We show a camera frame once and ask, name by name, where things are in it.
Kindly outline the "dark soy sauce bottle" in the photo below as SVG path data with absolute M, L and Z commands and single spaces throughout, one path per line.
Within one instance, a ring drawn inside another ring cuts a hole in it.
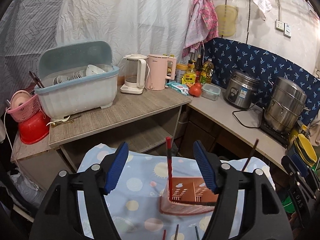
M 201 75 L 201 72 L 202 72 L 202 56 L 201 56 L 201 54 L 199 54 L 197 56 L 197 60 L 196 60 L 196 63 L 195 63 L 195 70 L 196 70 L 195 82 L 197 83 L 200 80 L 200 75 Z

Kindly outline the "yellow seasoning packet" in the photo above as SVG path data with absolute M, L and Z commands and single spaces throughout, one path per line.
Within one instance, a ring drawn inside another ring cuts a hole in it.
M 191 84 L 193 85 L 195 83 L 196 80 L 196 73 L 193 72 L 186 72 L 182 79 L 181 79 L 181 84 L 183 85 L 187 85 L 187 84 Z

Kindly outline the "maroon chopstick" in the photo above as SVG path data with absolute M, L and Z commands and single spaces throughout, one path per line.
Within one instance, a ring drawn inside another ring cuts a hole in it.
M 244 164 L 244 166 L 243 166 L 243 168 L 242 168 L 242 170 L 241 170 L 242 172 L 245 171 L 246 167 L 248 166 L 248 164 L 249 164 L 249 162 L 250 162 L 250 159 L 253 157 L 253 155 L 254 155 L 254 153 L 255 153 L 255 150 L 256 150 L 256 148 L 257 148 L 258 142 L 259 142 L 259 139 L 256 139 L 256 141 L 255 141 L 255 143 L 254 143 L 254 146 L 252 147 L 252 150 L 251 150 L 251 152 L 250 152 L 250 154 L 249 154 L 249 157 L 247 158 L 247 160 L 246 160 L 246 162 L 245 162 L 245 164 Z

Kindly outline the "green chopstick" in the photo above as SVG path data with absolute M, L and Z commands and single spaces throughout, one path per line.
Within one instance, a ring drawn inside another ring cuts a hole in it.
M 200 240 L 199 230 L 198 230 L 197 226 L 195 226 L 195 232 L 196 232 L 196 239 Z

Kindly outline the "white wall socket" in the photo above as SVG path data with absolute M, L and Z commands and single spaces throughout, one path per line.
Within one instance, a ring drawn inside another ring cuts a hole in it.
M 281 32 L 284 32 L 284 22 L 280 20 L 275 21 L 275 29 Z

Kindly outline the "dark brown-red chopstick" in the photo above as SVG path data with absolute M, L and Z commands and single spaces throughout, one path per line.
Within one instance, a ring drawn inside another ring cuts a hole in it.
M 196 201 L 176 200 L 176 199 L 174 199 L 172 202 L 178 203 L 178 204 L 202 205 L 202 206 L 215 206 L 217 204 L 217 202 L 196 202 Z

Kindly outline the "red black-tipped chopstick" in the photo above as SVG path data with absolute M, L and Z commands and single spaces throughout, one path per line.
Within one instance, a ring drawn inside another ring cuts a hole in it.
M 168 167 L 168 195 L 172 202 L 172 152 L 171 152 L 171 137 L 166 137 L 167 149 L 167 167 Z

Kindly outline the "white hanging strainer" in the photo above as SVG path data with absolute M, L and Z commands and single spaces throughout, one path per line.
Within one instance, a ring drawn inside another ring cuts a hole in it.
M 247 7 L 247 2 L 246 0 L 232 0 L 232 3 L 235 7 L 237 8 L 246 8 Z

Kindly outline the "blue wet wipes pack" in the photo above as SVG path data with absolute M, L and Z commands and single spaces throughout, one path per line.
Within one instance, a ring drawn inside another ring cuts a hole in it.
M 166 84 L 169 88 L 172 88 L 173 90 L 183 94 L 183 95 L 189 95 L 189 87 L 187 85 L 183 85 L 178 82 L 169 82 Z

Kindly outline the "clear food container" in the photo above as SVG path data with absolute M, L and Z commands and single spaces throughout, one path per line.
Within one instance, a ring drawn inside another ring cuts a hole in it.
M 221 88 L 212 84 L 204 84 L 202 86 L 201 96 L 212 101 L 216 101 L 221 94 Z

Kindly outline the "dark brown twisted chopstick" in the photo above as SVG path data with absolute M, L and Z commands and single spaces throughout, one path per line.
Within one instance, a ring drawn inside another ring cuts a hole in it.
M 179 227 L 180 227 L 180 225 L 179 225 L 179 224 L 177 224 L 177 225 L 176 225 L 176 230 L 175 230 L 175 235 L 174 235 L 174 240 L 177 240 L 177 239 L 178 239 Z

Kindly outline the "white tin can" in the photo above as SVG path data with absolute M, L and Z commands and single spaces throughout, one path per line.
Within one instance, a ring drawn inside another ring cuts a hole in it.
M 188 70 L 188 66 L 187 65 L 181 64 L 181 63 L 176 64 L 176 70 L 175 70 L 176 82 L 182 83 L 182 77 L 185 75 L 187 70 Z

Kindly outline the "cooking oil bottle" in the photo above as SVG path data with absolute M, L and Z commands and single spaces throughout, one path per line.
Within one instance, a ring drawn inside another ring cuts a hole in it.
M 211 83 L 213 71 L 214 65 L 212 63 L 212 59 L 208 59 L 202 67 L 202 72 L 200 75 L 200 84 L 204 85 L 205 83 Z

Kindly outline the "red plastic basin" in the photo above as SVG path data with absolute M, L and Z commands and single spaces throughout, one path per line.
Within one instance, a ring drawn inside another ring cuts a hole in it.
M 28 120 L 18 124 L 20 140 L 24 144 L 31 145 L 44 139 L 49 134 L 50 117 L 42 111 L 38 111 Z

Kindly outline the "red tomato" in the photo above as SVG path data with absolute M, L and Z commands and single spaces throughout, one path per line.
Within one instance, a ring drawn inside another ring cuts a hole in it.
M 190 88 L 188 93 L 195 97 L 200 97 L 202 93 L 202 85 L 200 83 L 194 83 Z

